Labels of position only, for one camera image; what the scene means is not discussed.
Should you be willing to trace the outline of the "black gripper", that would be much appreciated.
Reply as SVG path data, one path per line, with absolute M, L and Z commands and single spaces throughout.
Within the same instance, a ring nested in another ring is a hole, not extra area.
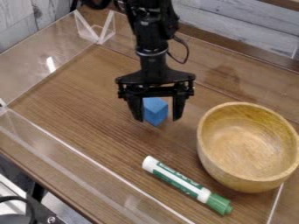
M 173 97 L 173 119 L 183 116 L 186 99 L 194 96 L 195 75 L 170 68 L 166 52 L 138 52 L 141 69 L 117 78 L 118 97 L 129 101 L 134 118 L 145 120 L 146 97 Z

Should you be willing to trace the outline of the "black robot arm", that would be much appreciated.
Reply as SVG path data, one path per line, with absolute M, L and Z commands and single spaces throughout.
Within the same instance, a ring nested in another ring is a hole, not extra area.
M 135 34 L 135 53 L 142 69 L 117 78 L 118 97 L 123 98 L 134 118 L 145 120 L 145 98 L 173 97 L 173 119 L 183 116 L 187 99 L 194 96 L 193 73 L 174 70 L 167 65 L 171 55 L 169 40 L 174 39 L 190 50 L 175 35 L 179 16 L 173 0 L 125 0 L 127 20 Z

